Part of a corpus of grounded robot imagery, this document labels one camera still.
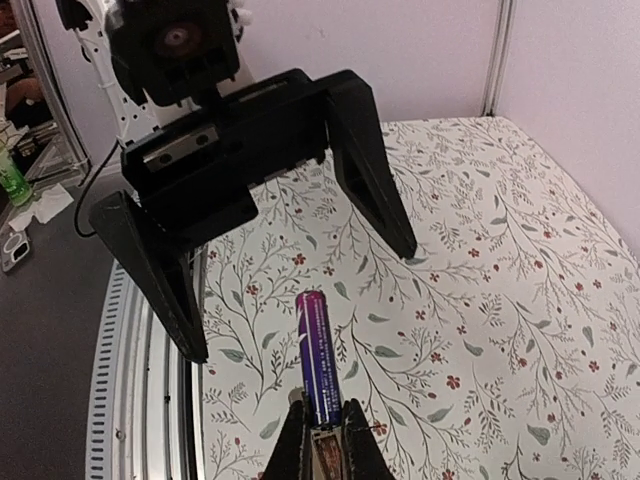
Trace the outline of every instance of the table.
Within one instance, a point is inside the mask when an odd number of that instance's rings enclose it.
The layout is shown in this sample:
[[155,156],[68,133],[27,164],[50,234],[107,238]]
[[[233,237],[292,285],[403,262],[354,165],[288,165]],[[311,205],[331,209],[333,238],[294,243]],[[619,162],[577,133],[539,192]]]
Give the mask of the table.
[[206,478],[256,479],[302,384],[293,299],[322,289],[345,398],[398,479],[638,479],[640,269],[504,118],[384,126],[419,242],[398,260],[332,162],[254,191],[209,245]]
[[[124,185],[100,178],[87,205]],[[73,207],[46,225],[34,220],[28,234],[31,256],[0,273],[0,478],[82,478],[92,360],[113,257],[100,239],[75,234]]]

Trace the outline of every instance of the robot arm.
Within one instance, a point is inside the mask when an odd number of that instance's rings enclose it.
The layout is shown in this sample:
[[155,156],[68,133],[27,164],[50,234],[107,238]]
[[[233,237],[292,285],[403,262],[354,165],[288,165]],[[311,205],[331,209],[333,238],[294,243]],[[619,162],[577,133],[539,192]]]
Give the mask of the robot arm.
[[207,359],[191,252],[257,216],[253,186],[307,160],[324,161],[327,148],[360,213],[400,257],[415,254],[375,100],[355,73],[313,81],[291,70],[222,96],[218,85],[241,66],[234,4],[57,1],[65,26],[93,38],[85,51],[93,46],[96,69],[110,79],[103,86],[123,99],[112,101],[116,116],[139,109],[133,120],[143,112],[157,120],[150,106],[173,109],[170,123],[147,124],[151,133],[140,139],[121,130],[122,173],[139,202],[116,192],[92,207],[89,221],[186,359]]
[[[157,127],[167,125],[188,115],[198,107],[186,100],[180,105],[167,107],[156,105],[152,100],[137,104],[121,86],[112,65],[109,38],[105,35],[108,11],[115,7],[113,0],[56,0],[60,18],[65,29],[72,31],[81,47],[82,55],[93,66],[96,77],[109,99],[117,138],[121,146],[138,141]],[[249,10],[241,8],[243,0],[228,4],[233,35],[237,42],[244,28],[252,20]],[[222,95],[229,94],[254,82],[251,72],[240,56],[240,69],[235,80],[225,80],[218,85]]]

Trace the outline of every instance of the black cable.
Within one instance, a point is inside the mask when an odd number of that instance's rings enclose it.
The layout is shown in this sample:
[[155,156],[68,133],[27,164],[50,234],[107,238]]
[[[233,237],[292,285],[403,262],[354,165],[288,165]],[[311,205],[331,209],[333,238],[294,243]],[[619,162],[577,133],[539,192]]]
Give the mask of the black cable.
[[93,177],[91,177],[91,180],[87,182],[87,185],[84,187],[84,190],[82,190],[82,193],[80,194],[80,198],[78,199],[78,203],[76,204],[76,210],[73,213],[73,228],[75,229],[76,233],[80,238],[91,238],[96,234],[95,230],[92,230],[91,232],[88,232],[88,233],[80,230],[80,210],[82,209],[82,203],[84,202],[84,199],[86,198],[87,193],[89,193],[91,186],[95,183],[98,176],[100,176],[100,174],[102,173],[102,170],[104,170],[104,167],[107,166],[107,163],[109,163],[109,160],[111,160],[111,157],[113,157],[113,154],[116,153],[117,149],[118,149],[118,142],[115,141],[113,143],[113,147],[111,147],[111,150],[109,150],[109,153],[107,154],[106,158],[102,161],[102,163],[96,170],[96,173],[93,174]]

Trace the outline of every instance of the gray floor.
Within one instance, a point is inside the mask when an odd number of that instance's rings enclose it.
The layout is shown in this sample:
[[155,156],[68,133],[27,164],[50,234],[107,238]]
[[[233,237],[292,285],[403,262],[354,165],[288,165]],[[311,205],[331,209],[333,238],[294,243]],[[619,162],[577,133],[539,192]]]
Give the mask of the gray floor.
[[[87,206],[122,185],[101,179]],[[99,239],[74,234],[74,207],[48,225],[34,221],[32,257],[0,273],[2,480],[84,475],[91,368],[113,259]]]

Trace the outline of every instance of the white wall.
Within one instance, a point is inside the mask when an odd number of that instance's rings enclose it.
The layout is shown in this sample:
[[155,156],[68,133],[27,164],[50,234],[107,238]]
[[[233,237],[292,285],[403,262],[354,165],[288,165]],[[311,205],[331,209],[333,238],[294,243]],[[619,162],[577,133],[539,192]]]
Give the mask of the white wall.
[[383,120],[478,115],[497,0],[248,0],[243,51],[258,79],[350,68]]
[[93,67],[82,57],[75,35],[62,27],[56,2],[32,1],[72,121],[94,164],[101,162],[116,135],[116,123],[107,96],[98,86]]
[[640,253],[640,2],[518,2],[498,113]]

